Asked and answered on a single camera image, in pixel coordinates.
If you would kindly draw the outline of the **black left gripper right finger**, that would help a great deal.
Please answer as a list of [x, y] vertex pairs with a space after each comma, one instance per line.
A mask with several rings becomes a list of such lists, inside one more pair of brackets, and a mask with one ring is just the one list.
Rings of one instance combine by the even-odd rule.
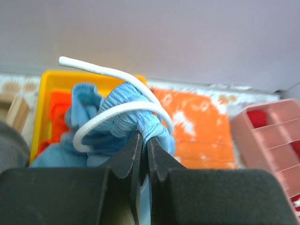
[[147, 143], [153, 225], [296, 225], [285, 194], [260, 169], [187, 169]]

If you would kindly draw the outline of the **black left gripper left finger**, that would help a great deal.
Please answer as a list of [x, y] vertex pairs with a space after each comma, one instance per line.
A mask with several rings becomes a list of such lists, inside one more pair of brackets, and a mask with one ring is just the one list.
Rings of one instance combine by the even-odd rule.
[[3, 225], [136, 225], [142, 135], [98, 167], [17, 168], [0, 177]]

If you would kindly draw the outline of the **orange bleached denim shorts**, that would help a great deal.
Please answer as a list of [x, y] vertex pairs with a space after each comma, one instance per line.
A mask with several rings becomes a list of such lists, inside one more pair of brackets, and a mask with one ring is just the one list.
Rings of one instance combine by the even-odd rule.
[[170, 115], [174, 157], [188, 169], [236, 169], [227, 102], [190, 92], [153, 88]]

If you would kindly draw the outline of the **light blue shorts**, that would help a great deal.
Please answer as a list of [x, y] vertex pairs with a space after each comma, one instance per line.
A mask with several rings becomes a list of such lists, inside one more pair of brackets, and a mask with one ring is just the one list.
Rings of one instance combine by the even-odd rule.
[[175, 152], [173, 122], [159, 100], [132, 75], [61, 56], [59, 64], [123, 80], [107, 97], [95, 85], [78, 83], [71, 91], [71, 105], [64, 112], [66, 132], [47, 146], [41, 144], [32, 167], [96, 167], [118, 153], [135, 131], [142, 134], [142, 148], [156, 137], [171, 155]]

